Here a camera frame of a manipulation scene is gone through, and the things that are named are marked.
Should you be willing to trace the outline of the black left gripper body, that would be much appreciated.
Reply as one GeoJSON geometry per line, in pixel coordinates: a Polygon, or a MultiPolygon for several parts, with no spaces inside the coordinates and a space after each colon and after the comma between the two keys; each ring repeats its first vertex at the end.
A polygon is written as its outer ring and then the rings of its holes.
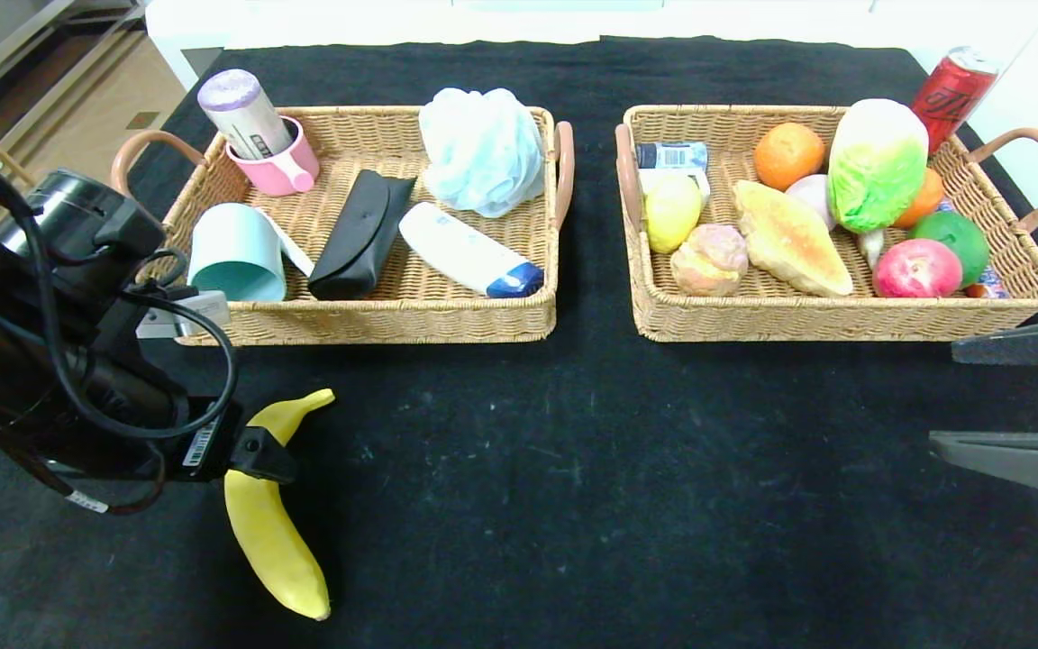
{"type": "MultiPolygon", "coordinates": [[[[115,420],[145,428],[177,427],[213,407],[214,396],[191,395],[164,370],[127,356],[100,358],[92,366],[84,391],[99,410],[115,420]]],[[[226,472],[242,409],[230,402],[202,430],[158,440],[169,481],[214,480],[226,472]]],[[[78,424],[73,431],[73,475],[92,480],[146,480],[158,471],[158,460],[139,439],[121,438],[78,424]]]]}

